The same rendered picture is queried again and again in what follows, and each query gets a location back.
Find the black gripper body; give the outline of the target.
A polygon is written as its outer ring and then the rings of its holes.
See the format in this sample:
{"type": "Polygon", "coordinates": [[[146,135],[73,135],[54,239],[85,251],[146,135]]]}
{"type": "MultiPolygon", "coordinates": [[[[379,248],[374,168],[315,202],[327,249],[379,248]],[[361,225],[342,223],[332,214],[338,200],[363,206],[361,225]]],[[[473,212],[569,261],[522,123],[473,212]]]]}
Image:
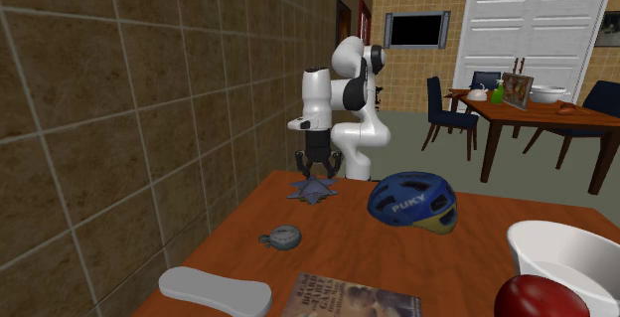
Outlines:
{"type": "Polygon", "coordinates": [[[331,130],[306,130],[305,155],[309,162],[324,163],[331,156],[331,130]]]}

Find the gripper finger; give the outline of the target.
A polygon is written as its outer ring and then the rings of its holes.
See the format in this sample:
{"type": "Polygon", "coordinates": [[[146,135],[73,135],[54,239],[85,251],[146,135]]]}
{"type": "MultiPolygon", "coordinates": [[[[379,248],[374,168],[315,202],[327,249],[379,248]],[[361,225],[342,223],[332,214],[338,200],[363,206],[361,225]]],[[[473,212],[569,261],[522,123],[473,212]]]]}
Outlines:
{"type": "Polygon", "coordinates": [[[342,163],[342,152],[332,151],[330,156],[324,161],[324,167],[328,177],[335,177],[340,170],[342,163]]]}
{"type": "Polygon", "coordinates": [[[310,177],[312,161],[306,156],[303,150],[298,150],[295,152],[295,160],[297,169],[302,173],[302,175],[304,177],[310,177]]]}

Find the grey pocket watch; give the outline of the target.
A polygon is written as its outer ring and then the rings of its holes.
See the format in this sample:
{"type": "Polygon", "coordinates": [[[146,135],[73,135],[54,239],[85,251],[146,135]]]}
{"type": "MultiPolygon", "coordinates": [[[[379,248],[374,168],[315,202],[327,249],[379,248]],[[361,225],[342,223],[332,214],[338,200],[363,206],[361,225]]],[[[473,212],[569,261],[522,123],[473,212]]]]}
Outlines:
{"type": "Polygon", "coordinates": [[[301,240],[300,230],[290,225],[278,226],[269,235],[261,235],[258,238],[258,241],[264,243],[266,247],[278,250],[290,250],[300,244],[301,240]]]}

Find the blue and yellow bicycle helmet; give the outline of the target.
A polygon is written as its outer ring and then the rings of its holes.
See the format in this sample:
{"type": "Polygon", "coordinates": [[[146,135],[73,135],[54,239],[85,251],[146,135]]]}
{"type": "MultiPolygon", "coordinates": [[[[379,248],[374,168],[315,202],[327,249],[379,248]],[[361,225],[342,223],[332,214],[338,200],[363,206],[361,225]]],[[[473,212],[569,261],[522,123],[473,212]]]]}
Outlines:
{"type": "Polygon", "coordinates": [[[451,185],[426,172],[400,172],[382,179],[372,190],[368,212],[393,227],[415,227],[438,235],[457,224],[457,200],[451,185]]]}

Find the orange wooden table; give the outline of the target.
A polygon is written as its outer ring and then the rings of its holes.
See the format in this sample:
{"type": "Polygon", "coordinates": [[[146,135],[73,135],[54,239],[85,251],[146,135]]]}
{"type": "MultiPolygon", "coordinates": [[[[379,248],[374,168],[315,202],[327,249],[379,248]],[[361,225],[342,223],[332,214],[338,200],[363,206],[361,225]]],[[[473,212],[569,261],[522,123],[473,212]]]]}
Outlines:
{"type": "Polygon", "coordinates": [[[515,222],[565,223],[620,243],[620,228],[593,209],[460,193],[455,230],[445,236],[389,227],[369,215],[374,183],[340,179],[318,205],[288,199],[298,173],[274,171],[201,243],[185,265],[272,290],[267,317],[280,317],[300,272],[417,296],[423,317],[493,317],[502,284],[514,276],[507,230],[515,222]],[[282,225],[300,244],[260,243],[282,225]]]}

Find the board games book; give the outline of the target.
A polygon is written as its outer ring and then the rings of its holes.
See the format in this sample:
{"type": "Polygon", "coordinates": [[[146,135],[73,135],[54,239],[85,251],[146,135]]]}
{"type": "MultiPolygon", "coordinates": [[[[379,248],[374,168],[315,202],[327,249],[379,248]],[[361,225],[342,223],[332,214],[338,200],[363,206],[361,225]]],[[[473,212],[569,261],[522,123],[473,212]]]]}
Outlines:
{"type": "Polygon", "coordinates": [[[281,317],[423,317],[421,299],[300,272],[281,317]]]}

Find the grey bone-shaped flat object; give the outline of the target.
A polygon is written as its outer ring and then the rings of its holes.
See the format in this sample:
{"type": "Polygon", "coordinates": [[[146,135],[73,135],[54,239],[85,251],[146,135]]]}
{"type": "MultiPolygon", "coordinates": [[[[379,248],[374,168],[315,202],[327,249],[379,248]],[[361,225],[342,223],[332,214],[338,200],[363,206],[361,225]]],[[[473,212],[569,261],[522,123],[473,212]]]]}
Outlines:
{"type": "Polygon", "coordinates": [[[264,282],[227,278],[187,266],[166,270],[158,284],[167,297],[208,306],[232,317],[264,317],[272,304],[272,291],[264,282]]]}

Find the brown dining table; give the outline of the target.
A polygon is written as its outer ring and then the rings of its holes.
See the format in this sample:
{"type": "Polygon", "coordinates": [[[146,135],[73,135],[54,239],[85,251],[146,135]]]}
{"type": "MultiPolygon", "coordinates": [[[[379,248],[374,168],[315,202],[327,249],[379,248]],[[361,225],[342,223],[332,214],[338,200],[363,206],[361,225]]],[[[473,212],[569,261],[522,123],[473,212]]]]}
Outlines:
{"type": "Polygon", "coordinates": [[[446,97],[453,99],[452,111],[456,110],[458,99],[490,123],[480,177],[483,183],[488,182],[505,125],[536,127],[541,130],[549,128],[596,130],[602,131],[604,135],[601,137],[600,151],[588,193],[592,195],[599,193],[620,145],[620,116],[616,117],[611,113],[599,112],[584,106],[577,106],[575,112],[570,115],[560,115],[556,112],[565,104],[560,100],[554,103],[529,103],[526,110],[521,110],[506,103],[491,103],[490,100],[472,101],[466,98],[467,93],[468,89],[450,88],[450,94],[446,97]]]}

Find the white double door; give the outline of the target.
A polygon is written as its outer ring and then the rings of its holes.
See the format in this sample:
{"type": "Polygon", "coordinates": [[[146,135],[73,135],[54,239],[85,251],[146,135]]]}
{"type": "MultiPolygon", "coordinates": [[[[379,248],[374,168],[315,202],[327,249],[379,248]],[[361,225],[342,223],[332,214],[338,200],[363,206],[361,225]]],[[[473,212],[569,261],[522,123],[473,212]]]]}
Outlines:
{"type": "Polygon", "coordinates": [[[453,78],[522,73],[578,101],[608,0],[466,0],[453,78]]]}

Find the white bowl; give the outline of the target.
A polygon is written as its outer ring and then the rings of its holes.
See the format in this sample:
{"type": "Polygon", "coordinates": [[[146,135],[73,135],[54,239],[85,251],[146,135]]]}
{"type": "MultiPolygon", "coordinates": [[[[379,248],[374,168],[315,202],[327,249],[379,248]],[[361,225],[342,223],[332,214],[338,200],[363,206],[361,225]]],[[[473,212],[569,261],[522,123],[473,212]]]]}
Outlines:
{"type": "Polygon", "coordinates": [[[512,224],[507,240],[515,273],[570,288],[591,317],[620,317],[620,244],[580,228],[536,220],[512,224]]]}

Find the red apple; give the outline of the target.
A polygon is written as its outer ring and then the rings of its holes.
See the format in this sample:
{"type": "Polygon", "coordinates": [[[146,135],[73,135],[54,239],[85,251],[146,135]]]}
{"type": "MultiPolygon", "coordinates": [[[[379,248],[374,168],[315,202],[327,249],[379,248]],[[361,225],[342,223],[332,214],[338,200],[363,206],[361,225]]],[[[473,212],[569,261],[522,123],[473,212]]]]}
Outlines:
{"type": "Polygon", "coordinates": [[[590,317],[590,311],[568,287],[525,274],[501,286],[495,298],[494,317],[590,317]]]}

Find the dark framed wall picture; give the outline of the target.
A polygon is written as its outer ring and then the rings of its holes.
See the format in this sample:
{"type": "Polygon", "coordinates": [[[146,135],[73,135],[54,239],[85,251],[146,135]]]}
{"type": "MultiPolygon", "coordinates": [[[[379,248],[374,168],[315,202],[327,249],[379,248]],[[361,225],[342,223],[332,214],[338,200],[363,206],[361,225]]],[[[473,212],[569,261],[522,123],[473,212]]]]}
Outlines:
{"type": "Polygon", "coordinates": [[[337,0],[335,46],[351,36],[351,20],[351,9],[342,0],[337,0]]]}

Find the red framed wall picture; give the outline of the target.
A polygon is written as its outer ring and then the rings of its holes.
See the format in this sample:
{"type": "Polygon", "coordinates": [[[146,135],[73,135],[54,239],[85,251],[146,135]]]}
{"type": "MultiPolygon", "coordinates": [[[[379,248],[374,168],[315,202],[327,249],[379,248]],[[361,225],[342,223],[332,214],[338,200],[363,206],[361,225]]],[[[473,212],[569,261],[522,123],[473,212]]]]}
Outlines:
{"type": "Polygon", "coordinates": [[[372,13],[364,0],[359,0],[359,16],[357,36],[363,41],[365,46],[371,40],[372,13]]]}

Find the grey-framed wall screen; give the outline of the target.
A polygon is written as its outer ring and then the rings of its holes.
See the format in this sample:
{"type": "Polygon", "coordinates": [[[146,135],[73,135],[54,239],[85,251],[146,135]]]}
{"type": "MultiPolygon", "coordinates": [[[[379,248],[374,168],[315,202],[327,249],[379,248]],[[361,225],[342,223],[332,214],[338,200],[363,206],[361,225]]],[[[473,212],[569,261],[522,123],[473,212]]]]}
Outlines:
{"type": "Polygon", "coordinates": [[[386,13],[386,49],[444,49],[450,11],[386,13]]]}

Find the grey framed wall picture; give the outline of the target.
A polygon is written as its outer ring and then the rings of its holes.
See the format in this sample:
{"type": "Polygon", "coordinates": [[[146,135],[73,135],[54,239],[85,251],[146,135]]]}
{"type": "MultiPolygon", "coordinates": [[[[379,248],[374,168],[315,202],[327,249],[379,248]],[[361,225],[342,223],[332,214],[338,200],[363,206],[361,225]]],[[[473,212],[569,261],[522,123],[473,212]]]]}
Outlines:
{"type": "Polygon", "coordinates": [[[605,12],[595,46],[620,47],[620,11],[605,12]]]}

